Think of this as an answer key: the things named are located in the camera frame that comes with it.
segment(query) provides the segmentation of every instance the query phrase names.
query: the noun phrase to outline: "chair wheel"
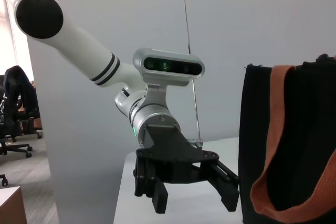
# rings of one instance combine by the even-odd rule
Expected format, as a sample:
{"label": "chair wheel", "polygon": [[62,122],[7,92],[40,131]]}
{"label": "chair wheel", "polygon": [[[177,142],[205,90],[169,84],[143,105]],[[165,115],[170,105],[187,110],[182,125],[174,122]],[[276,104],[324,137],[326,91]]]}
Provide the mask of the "chair wheel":
{"label": "chair wheel", "polygon": [[8,186],[8,180],[6,178],[4,178],[2,181],[1,181],[1,184],[2,186]]}

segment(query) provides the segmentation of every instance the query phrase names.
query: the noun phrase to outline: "chair base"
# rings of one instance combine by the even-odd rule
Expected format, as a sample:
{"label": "chair base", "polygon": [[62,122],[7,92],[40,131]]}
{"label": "chair base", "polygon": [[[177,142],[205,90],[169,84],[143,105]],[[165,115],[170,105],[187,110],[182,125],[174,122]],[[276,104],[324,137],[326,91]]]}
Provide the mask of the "chair base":
{"label": "chair base", "polygon": [[8,146],[6,145],[5,141],[1,142],[1,147],[0,147],[0,155],[7,155],[7,152],[22,152],[22,153],[26,153],[26,157],[31,157],[31,153],[30,151],[32,151],[33,148],[29,145],[29,144],[16,144],[16,145],[11,145]]}

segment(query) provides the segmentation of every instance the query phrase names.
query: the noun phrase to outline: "bag handle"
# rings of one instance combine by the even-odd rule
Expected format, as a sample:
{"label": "bag handle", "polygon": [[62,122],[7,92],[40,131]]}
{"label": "bag handle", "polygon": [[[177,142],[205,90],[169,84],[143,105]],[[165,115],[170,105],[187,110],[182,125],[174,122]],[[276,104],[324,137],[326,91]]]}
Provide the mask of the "bag handle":
{"label": "bag handle", "polygon": [[277,151],[285,125],[285,77],[295,66],[280,65],[272,68],[270,76],[270,120],[263,173],[251,188],[251,200],[258,214],[283,223],[306,222],[336,207],[336,150],[331,155],[312,195],[304,203],[277,211],[267,191],[267,170]]}

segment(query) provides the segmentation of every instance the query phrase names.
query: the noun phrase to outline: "gray wall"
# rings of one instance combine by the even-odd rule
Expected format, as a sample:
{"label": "gray wall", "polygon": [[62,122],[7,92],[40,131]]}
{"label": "gray wall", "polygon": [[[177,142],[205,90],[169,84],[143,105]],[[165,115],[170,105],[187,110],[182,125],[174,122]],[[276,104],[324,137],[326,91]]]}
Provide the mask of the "gray wall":
{"label": "gray wall", "polygon": [[[122,61],[140,47],[187,53],[183,0],[60,1]],[[114,105],[122,85],[97,87],[56,50],[28,44],[60,223],[112,223],[124,159],[139,148]],[[169,88],[167,103],[183,133],[197,137],[191,86]]]}
{"label": "gray wall", "polygon": [[336,54],[335,0],[186,0],[201,137],[238,136],[245,69]]}

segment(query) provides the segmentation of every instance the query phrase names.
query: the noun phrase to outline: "black stripe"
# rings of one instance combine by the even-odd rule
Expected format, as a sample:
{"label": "black stripe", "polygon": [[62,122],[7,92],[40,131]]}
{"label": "black stripe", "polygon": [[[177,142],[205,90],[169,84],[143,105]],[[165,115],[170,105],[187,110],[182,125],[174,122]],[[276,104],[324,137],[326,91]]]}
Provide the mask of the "black stripe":
{"label": "black stripe", "polygon": [[104,83],[106,83],[108,80],[110,80],[112,78],[112,76],[115,74],[115,72],[118,70],[119,68],[119,65],[120,65],[120,60],[117,58],[117,64],[116,66],[114,67],[114,69],[112,70],[112,72],[104,79],[102,80],[101,82],[98,82],[96,83],[98,86],[99,85],[103,85]]}
{"label": "black stripe", "polygon": [[109,71],[109,69],[111,68],[113,62],[114,62],[115,56],[114,54],[112,54],[112,59],[110,60],[110,63],[107,65],[107,67],[103,70],[102,73],[100,73],[99,75],[97,75],[96,77],[90,79],[91,81],[97,81],[99,78],[101,78],[104,74],[106,74],[107,71]]}
{"label": "black stripe", "polygon": [[130,94],[124,88],[121,90],[121,93],[123,93],[124,95],[126,95],[126,97],[130,96]]}

